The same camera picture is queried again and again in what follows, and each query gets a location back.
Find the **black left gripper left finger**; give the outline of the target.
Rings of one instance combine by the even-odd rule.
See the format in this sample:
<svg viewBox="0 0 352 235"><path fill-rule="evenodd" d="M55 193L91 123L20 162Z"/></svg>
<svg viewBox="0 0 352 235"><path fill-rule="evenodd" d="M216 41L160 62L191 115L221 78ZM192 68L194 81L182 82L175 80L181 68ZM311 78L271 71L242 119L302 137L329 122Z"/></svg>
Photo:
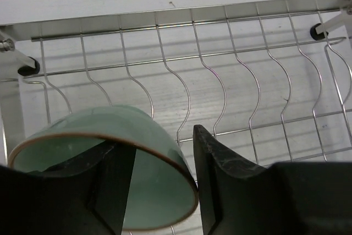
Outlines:
<svg viewBox="0 0 352 235"><path fill-rule="evenodd" d="M1 167L1 234L121 234L136 150L102 143L40 171Z"/></svg>

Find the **pale green floral bowl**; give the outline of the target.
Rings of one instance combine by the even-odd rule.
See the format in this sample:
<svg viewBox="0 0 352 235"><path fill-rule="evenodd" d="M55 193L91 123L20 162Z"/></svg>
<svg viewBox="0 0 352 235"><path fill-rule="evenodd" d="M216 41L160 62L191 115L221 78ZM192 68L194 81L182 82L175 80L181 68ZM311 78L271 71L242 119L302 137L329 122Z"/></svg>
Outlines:
<svg viewBox="0 0 352 235"><path fill-rule="evenodd" d="M18 144L8 166L43 171L106 140L135 149L123 230L155 231L179 224L198 205L198 191L175 140L147 113L128 105L69 114Z"/></svg>

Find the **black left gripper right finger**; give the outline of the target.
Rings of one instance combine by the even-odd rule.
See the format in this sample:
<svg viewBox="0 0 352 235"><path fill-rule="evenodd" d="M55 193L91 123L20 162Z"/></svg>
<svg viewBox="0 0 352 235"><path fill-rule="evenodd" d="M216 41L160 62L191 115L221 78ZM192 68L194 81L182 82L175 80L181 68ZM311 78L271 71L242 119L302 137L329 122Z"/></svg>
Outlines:
<svg viewBox="0 0 352 235"><path fill-rule="evenodd" d="M204 234L351 234L350 162L265 168L201 125L193 149Z"/></svg>

